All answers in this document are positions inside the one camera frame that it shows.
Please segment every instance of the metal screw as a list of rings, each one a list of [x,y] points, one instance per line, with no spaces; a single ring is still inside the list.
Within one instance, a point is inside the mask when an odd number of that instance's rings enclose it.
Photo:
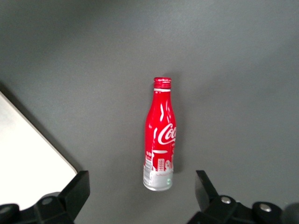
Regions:
[[[50,204],[52,201],[53,201],[53,198],[47,197],[47,198],[43,199],[42,204],[47,205],[47,204]]]
[[[8,212],[9,210],[10,210],[10,207],[6,206],[0,210],[0,214],[4,214],[5,212]]]
[[[232,202],[228,197],[225,196],[221,197],[221,201],[225,204],[231,204]]]
[[[270,206],[266,205],[266,204],[260,204],[260,209],[266,212],[270,212],[272,211],[272,209],[270,208]]]

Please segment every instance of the coca-cola logo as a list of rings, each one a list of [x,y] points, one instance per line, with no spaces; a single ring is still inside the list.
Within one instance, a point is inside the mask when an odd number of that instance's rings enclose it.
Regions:
[[[173,128],[173,124],[168,124],[158,135],[158,142],[161,145],[169,144],[176,140],[177,128]]]

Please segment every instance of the red bottle cap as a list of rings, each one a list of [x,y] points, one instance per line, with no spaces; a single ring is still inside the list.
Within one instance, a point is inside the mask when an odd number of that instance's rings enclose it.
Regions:
[[[154,88],[155,89],[170,89],[171,88],[171,78],[168,77],[156,77],[154,78]]]

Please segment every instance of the red bottle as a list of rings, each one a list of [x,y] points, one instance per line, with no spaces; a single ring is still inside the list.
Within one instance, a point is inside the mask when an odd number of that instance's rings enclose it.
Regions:
[[[145,122],[143,184],[162,191],[172,186],[176,120],[171,106],[171,78],[154,78],[154,97]]]

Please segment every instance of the white paper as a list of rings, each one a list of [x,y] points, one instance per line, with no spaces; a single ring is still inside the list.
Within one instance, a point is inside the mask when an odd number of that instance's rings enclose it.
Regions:
[[[60,192],[76,173],[0,92],[0,205],[26,209],[42,196]]]

